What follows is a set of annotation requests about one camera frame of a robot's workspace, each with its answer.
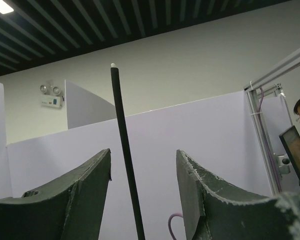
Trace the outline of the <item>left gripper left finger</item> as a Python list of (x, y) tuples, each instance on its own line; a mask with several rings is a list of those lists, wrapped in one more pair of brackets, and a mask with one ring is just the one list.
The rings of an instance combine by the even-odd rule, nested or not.
[(0, 199), (0, 240), (97, 240), (111, 180), (111, 151), (25, 192)]

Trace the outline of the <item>black tent pole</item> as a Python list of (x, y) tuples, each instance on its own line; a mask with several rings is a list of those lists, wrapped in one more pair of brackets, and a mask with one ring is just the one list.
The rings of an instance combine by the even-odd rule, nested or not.
[(135, 173), (133, 168), (123, 100), (122, 100), (119, 68), (114, 63), (110, 65), (110, 75), (111, 75), (112, 92), (114, 98), (114, 106), (115, 106), (118, 130), (120, 135), (122, 153), (124, 158), (125, 170), (127, 174), (127, 181), (128, 181), (129, 192), (131, 197), (131, 203), (133, 208), (133, 215), (134, 215), (134, 220), (136, 225), (137, 237), (139, 240), (145, 240), (146, 237), (145, 237), (142, 213), (140, 208), (140, 202), (139, 202)]

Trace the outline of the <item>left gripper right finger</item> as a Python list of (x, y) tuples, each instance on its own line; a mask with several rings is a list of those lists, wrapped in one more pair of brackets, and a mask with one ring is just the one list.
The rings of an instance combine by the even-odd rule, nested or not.
[(300, 240), (300, 193), (267, 197), (203, 168), (183, 150), (176, 175), (188, 240)]

